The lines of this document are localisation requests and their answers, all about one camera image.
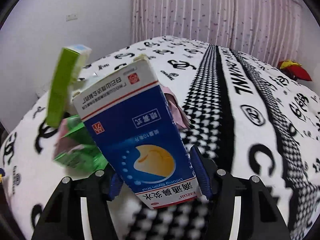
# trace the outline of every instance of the bedsheet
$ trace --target bedsheet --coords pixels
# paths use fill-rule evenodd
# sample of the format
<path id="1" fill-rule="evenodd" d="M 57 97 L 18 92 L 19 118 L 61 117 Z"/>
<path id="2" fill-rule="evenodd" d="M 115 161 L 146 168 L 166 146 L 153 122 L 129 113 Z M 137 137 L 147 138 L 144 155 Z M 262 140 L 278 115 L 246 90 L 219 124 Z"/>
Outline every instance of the bedsheet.
<path id="1" fill-rule="evenodd" d="M 271 192 L 292 239 L 302 239 L 320 213 L 320 98 L 248 54 L 201 41 L 163 36 L 141 41 L 85 66 L 80 78 L 107 75 L 145 53 L 162 85 L 191 121 L 181 132 L 234 176 L 258 175 Z M 0 150 L 6 197 L 30 239 L 46 202 L 64 176 L 88 176 L 52 161 L 57 130 L 45 124 L 41 97 Z M 212 207 L 205 197 L 149 210 L 124 186 L 108 203 L 119 238 L 199 239 Z M 85 199 L 84 233 L 90 239 Z"/>

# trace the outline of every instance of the silver screw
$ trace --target silver screw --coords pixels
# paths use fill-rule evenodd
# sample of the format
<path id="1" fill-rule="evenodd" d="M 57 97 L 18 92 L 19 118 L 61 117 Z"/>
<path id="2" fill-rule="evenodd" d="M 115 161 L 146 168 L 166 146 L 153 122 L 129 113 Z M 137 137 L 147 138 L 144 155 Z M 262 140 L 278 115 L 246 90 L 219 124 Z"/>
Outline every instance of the silver screw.
<path id="1" fill-rule="evenodd" d="M 64 183 L 64 184 L 67 184 L 69 181 L 70 181 L 70 178 L 69 178 L 69 177 L 64 177 L 64 178 L 62 179 L 62 183 Z"/>
<path id="2" fill-rule="evenodd" d="M 96 174 L 97 177 L 101 177 L 101 176 L 103 176 L 104 171 L 103 170 L 98 170 L 98 171 L 96 171 L 95 174 Z"/>
<path id="3" fill-rule="evenodd" d="M 223 170 L 223 169 L 219 169 L 217 170 L 217 173 L 220 175 L 220 176 L 224 176 L 226 174 L 226 171 Z"/>
<path id="4" fill-rule="evenodd" d="M 252 176 L 251 179 L 252 179 L 252 181 L 255 182 L 255 183 L 257 183 L 257 182 L 260 181 L 259 177 L 257 177 L 257 176 Z"/>

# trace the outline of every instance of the green plastic wrapper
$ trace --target green plastic wrapper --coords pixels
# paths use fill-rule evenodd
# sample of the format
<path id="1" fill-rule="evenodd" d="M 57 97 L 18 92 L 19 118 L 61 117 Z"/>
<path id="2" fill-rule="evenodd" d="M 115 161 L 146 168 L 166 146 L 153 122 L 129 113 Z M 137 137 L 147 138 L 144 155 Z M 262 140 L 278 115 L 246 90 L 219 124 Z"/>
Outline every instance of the green plastic wrapper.
<path id="1" fill-rule="evenodd" d="M 104 169 L 108 164 L 79 115 L 63 119 L 58 133 L 53 156 L 55 161 L 87 172 Z"/>

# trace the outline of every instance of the red square logo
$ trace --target red square logo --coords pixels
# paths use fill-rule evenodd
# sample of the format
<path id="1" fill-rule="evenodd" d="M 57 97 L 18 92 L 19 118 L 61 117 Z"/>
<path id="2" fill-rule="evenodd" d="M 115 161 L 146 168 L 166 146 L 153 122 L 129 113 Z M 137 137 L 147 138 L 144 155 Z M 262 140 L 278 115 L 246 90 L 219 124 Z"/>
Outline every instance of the red square logo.
<path id="1" fill-rule="evenodd" d="M 138 81 L 140 81 L 137 73 L 130 74 L 128 76 L 128 79 L 130 81 L 130 84 L 134 84 L 134 83 L 137 83 Z"/>
<path id="2" fill-rule="evenodd" d="M 102 127 L 100 122 L 96 122 L 92 125 L 92 128 L 96 134 L 104 132 L 104 128 Z"/>

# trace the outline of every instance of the electrical socket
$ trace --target electrical socket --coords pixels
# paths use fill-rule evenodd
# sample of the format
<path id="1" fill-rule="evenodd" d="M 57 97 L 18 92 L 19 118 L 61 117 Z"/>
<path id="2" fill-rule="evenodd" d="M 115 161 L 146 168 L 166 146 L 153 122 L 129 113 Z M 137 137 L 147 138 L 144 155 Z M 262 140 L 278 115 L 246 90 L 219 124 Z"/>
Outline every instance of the electrical socket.
<path id="1" fill-rule="evenodd" d="M 72 13 L 72 14 L 68 14 L 67 17 L 66 17 L 66 21 L 71 21 L 71 20 L 76 20 L 78 19 L 78 14 L 76 13 Z"/>

